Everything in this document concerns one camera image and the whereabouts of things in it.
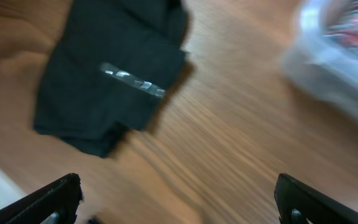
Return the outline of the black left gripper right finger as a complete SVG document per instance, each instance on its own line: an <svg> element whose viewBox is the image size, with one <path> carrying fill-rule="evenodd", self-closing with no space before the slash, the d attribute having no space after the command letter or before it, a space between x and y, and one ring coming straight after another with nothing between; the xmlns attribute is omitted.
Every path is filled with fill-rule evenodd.
<svg viewBox="0 0 358 224"><path fill-rule="evenodd" d="M288 174L278 176L274 198L281 224L358 224L358 212Z"/></svg>

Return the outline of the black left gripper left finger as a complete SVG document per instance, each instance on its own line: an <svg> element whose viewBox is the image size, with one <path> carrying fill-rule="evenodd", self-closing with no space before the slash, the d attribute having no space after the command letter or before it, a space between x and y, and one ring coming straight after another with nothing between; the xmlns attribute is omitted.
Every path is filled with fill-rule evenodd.
<svg viewBox="0 0 358 224"><path fill-rule="evenodd" d="M0 224L39 224L53 213L59 223L74 224L82 199L80 177L70 173L0 209Z"/></svg>

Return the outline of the black garment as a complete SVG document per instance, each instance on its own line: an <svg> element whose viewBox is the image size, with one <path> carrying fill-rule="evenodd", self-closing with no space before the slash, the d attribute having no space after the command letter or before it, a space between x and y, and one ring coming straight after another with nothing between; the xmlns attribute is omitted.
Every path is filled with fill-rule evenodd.
<svg viewBox="0 0 358 224"><path fill-rule="evenodd" d="M34 129L107 157L178 81L187 23L179 0L74 0L40 81Z"/></svg>

